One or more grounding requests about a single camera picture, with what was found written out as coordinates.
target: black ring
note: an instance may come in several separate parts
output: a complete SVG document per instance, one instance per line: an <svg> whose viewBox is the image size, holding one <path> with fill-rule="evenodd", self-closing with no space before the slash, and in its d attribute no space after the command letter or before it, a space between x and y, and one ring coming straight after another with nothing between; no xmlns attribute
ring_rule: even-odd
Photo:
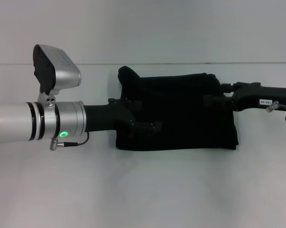
<svg viewBox="0 0 286 228"><path fill-rule="evenodd" d="M44 134L45 134L45 113L44 113L42 105L39 102L35 102L35 104L38 107L39 116L40 116L40 131L39 131L39 137L37 139L37 140L40 140L44 137Z"/></svg>
<svg viewBox="0 0 286 228"><path fill-rule="evenodd" d="M61 116L59 115L59 110L57 105L55 106L55 115L56 115L56 130L54 134L54 139L58 137L59 131L61 130Z"/></svg>
<svg viewBox="0 0 286 228"><path fill-rule="evenodd" d="M37 116L35 114L34 106L31 102L26 102L29 105L31 116L32 116L32 133L28 141L34 140L37 133Z"/></svg>

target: white label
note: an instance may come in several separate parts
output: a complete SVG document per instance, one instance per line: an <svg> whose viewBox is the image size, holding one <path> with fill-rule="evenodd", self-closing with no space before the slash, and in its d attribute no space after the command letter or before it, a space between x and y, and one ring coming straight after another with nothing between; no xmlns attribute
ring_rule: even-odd
<svg viewBox="0 0 286 228"><path fill-rule="evenodd" d="M272 104L272 100L260 99L260 105L268 105L268 106L270 106L271 104Z"/></svg>

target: white wall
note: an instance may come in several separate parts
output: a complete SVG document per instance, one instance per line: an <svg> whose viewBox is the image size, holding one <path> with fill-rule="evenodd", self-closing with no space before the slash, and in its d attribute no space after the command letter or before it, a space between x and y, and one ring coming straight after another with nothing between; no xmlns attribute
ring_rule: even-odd
<svg viewBox="0 0 286 228"><path fill-rule="evenodd" d="M0 1L0 102L36 100L36 43L79 64L81 86L59 100L99 105L119 97L122 65L96 63L286 62L286 0ZM286 87L286 64L129 66ZM236 151L119 151L114 132L55 152L2 144L0 228L286 228L284 113L245 110L235 124Z"/></svg>

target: black fabric cover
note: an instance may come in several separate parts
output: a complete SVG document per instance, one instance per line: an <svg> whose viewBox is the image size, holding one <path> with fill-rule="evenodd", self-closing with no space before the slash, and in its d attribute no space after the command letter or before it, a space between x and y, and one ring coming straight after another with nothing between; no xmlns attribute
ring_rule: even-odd
<svg viewBox="0 0 286 228"><path fill-rule="evenodd" d="M230 104L204 107L204 95L224 96L212 74L140 78L129 67L119 69L121 98L142 101L134 113L139 122L162 122L153 137L126 137L117 131L116 147L121 150L155 151L190 148L235 150L238 138Z"/></svg>

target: green led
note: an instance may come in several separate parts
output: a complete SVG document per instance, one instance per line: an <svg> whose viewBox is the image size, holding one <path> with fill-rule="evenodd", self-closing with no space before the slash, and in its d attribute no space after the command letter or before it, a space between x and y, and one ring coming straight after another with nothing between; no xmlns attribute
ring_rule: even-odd
<svg viewBox="0 0 286 228"><path fill-rule="evenodd" d="M59 137L66 137L69 133L68 132L62 132L59 134Z"/></svg>

